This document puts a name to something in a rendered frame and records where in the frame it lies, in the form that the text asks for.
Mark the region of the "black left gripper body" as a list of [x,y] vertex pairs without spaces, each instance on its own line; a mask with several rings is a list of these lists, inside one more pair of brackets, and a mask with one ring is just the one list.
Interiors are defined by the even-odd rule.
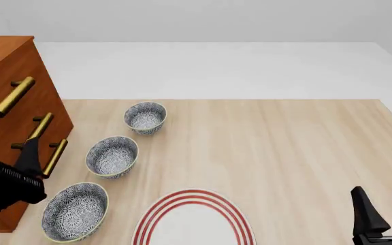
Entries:
[[17,201],[36,204],[46,197],[42,179],[0,162],[0,204]]

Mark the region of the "orange-brown wooden cabinet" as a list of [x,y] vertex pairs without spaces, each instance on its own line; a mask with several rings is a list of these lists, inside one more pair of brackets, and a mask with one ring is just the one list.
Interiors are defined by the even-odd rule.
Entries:
[[0,36],[0,232],[46,198],[73,123],[31,36]]

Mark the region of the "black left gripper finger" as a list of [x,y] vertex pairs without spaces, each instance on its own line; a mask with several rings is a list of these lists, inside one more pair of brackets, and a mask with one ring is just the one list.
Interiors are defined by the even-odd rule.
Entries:
[[34,137],[27,140],[22,147],[21,153],[15,162],[14,167],[34,177],[41,177],[43,174],[39,162],[39,138]]

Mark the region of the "small blue patterned bowl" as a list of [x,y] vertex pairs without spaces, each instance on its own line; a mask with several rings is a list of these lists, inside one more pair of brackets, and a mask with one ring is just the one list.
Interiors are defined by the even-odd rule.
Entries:
[[132,105],[124,113],[125,124],[140,135],[151,135],[162,128],[167,118],[167,110],[160,103],[142,101]]

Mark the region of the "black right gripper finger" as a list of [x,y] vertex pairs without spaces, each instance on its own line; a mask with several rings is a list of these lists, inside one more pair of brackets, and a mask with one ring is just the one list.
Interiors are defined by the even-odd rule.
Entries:
[[390,230],[391,226],[377,212],[362,187],[354,187],[350,195],[354,210],[353,234],[383,234]]

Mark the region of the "white plate with red rings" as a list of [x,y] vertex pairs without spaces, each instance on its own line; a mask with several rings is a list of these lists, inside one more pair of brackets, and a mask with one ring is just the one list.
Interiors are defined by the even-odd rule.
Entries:
[[131,245],[257,245],[246,216],[232,201],[206,189],[160,197],[141,216]]

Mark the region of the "large blue patterned bowl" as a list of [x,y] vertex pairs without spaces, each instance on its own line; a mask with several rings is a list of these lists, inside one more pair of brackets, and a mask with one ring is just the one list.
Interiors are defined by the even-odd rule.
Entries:
[[109,208],[107,191],[97,183],[81,182],[59,191],[44,209],[41,226],[56,243],[79,242],[100,228]]

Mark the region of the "wooden cabinet drawer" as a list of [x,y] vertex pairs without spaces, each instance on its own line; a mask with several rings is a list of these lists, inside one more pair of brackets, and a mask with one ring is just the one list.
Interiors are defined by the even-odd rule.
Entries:
[[48,166],[49,160],[53,155],[55,148],[51,144],[58,144],[61,140],[67,138],[73,129],[72,121],[63,105],[61,99],[33,99],[29,101],[21,99],[14,109],[2,120],[0,120],[0,129],[7,130],[3,133],[3,139],[0,142],[0,161],[13,165],[20,150],[12,149],[12,144],[25,142],[37,125],[33,118],[53,114],[54,118],[39,139],[39,162],[41,170],[44,171]]
[[33,71],[39,66],[38,59],[31,39],[22,44],[0,44],[0,102],[14,89],[12,81],[37,77]]
[[65,130],[59,129],[59,126],[65,124],[65,108],[49,77],[40,71],[30,75],[3,78],[0,81],[0,103],[14,90],[10,85],[11,81],[21,81],[28,76],[35,79],[35,84],[0,119],[0,161],[8,165],[15,164],[20,150],[11,148],[12,144],[21,144],[29,138],[39,124],[33,118],[51,113],[54,114],[54,118],[39,139],[39,161],[41,167],[45,167],[54,150],[49,144],[67,137]]

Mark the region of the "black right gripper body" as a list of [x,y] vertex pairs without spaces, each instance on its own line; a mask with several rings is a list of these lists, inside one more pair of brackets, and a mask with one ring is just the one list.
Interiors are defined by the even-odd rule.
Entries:
[[353,231],[354,245],[392,245],[392,236],[384,236],[379,229]]

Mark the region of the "medium blue patterned bowl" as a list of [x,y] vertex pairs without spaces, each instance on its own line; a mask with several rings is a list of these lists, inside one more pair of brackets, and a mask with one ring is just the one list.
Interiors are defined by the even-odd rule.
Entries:
[[139,157],[135,140],[126,136],[112,136],[97,142],[86,154],[86,167],[104,179],[118,179],[128,174]]

